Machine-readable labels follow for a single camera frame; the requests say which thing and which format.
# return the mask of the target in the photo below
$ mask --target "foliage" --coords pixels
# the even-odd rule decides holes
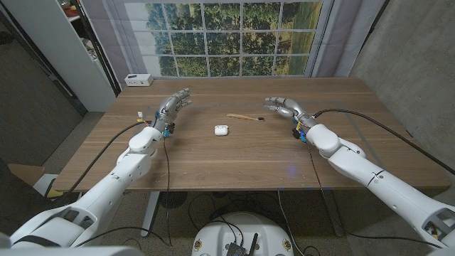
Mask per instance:
[[[243,29],[276,29],[279,23],[280,3],[243,4]],[[316,28],[322,2],[284,3],[282,29]],[[205,55],[203,22],[200,4],[145,4],[149,14],[146,27],[166,30],[164,15],[171,30],[192,30],[194,33],[171,33],[174,53],[178,55]],[[239,30],[240,4],[204,4],[205,27],[208,30]],[[155,38],[155,54],[172,54],[168,32],[152,33]],[[240,53],[239,33],[207,33],[209,55],[233,55]],[[309,53],[314,33],[281,32],[278,53]],[[244,54],[273,54],[277,33],[244,33]],[[302,75],[307,56],[277,56],[275,75]],[[177,57],[180,76],[207,76],[205,57]],[[240,74],[239,57],[210,57],[211,76],[236,76]],[[174,57],[160,56],[161,75],[177,76]],[[271,75],[273,57],[244,56],[242,75]]]
[[[173,51],[175,54],[204,54],[203,33],[172,33]]]
[[[176,60],[180,76],[207,76],[207,63],[205,57],[177,57]]]
[[[243,53],[273,54],[277,33],[243,33]]]
[[[145,9],[149,13],[149,21],[146,24],[148,29],[166,29],[166,21],[164,20],[161,4],[145,4]]]
[[[163,76],[177,76],[176,63],[173,57],[159,57],[159,67]]]
[[[204,4],[205,28],[239,30],[240,4]]]
[[[202,29],[200,4],[164,4],[164,9],[171,29]]]
[[[155,53],[156,54],[172,54],[171,44],[169,43],[169,35],[167,33],[152,32],[155,38]]]
[[[238,76],[240,74],[239,59],[238,57],[209,58],[210,76]]]
[[[243,57],[242,75],[272,75],[273,57]]]
[[[243,5],[244,29],[276,29],[280,3],[246,3]]]
[[[207,33],[209,55],[229,55],[240,52],[240,33]]]

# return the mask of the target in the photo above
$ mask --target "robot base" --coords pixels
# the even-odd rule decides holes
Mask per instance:
[[[294,255],[291,240],[287,233],[270,219],[247,212],[228,213],[223,216],[226,222],[236,225],[243,233],[243,252],[238,251],[232,255],[276,255],[288,256]],[[216,256],[230,255],[229,248],[236,239],[237,245],[240,245],[242,236],[234,226],[232,234],[231,229],[225,223],[215,222],[209,223],[202,228],[196,235],[193,243],[192,256]],[[258,234],[256,245],[252,247],[255,233]],[[250,248],[256,248],[253,254],[250,253]]]

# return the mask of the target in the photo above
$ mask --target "robotic hand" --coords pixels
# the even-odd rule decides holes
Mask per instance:
[[[155,114],[155,129],[161,132],[164,132],[165,129],[170,129],[169,131],[172,133],[172,124],[173,121],[177,118],[177,113],[183,107],[191,104],[191,101],[188,100],[189,97],[190,89],[186,88],[165,99]]]
[[[79,247],[106,231],[118,209],[123,192],[147,174],[156,156],[155,145],[173,129],[172,122],[182,107],[191,103],[184,89],[165,99],[153,127],[147,126],[129,141],[117,165],[82,198],[67,206],[46,210],[22,225],[11,237],[12,248]]]
[[[309,127],[306,139],[337,172],[368,188],[404,218],[425,241],[442,248],[455,247],[455,207],[424,195],[368,161],[359,146],[339,138],[323,124],[317,124],[297,102],[282,97],[265,100],[275,103],[275,106],[265,105],[265,108],[285,117],[293,117]]]
[[[277,111],[280,115],[284,117],[292,117],[295,121],[301,122],[308,128],[311,128],[316,125],[314,118],[309,117],[306,114],[306,111],[300,107],[299,103],[294,100],[282,98],[282,97],[267,97],[265,98],[266,102],[273,102],[273,105],[264,105],[268,110]]]
[[[186,88],[166,98],[155,112],[153,126],[145,127],[129,141],[127,150],[119,156],[117,163],[130,153],[148,154],[153,158],[156,153],[155,145],[173,133],[173,121],[177,118],[177,113],[191,104],[189,97],[190,90]]]

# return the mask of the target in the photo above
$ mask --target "wooden table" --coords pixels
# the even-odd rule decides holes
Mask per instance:
[[[262,107],[264,98],[269,96],[290,97],[311,114],[326,108],[361,112],[416,142],[357,78],[155,80],[151,87],[124,89],[62,170],[53,183],[54,189],[68,190],[100,149],[117,132],[136,122],[138,111],[147,111],[149,119],[153,119],[158,105],[185,87],[191,89],[193,104],[180,111],[175,133],[166,139],[171,191],[318,188],[306,145],[292,136],[295,124]],[[233,119],[226,114],[264,117],[265,122]],[[329,112],[317,122],[361,146],[369,160],[412,186],[451,185],[445,170],[360,117]],[[217,124],[228,125],[229,135],[215,136]],[[131,129],[120,136],[76,190],[87,191],[108,174],[135,132]],[[129,190],[166,190],[167,165],[162,146],[161,143],[150,172]],[[316,148],[311,149],[324,188],[361,187],[331,168]]]

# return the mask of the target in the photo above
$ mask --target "wall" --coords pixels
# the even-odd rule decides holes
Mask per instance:
[[[454,1],[391,1],[350,76],[455,169],[454,27]]]

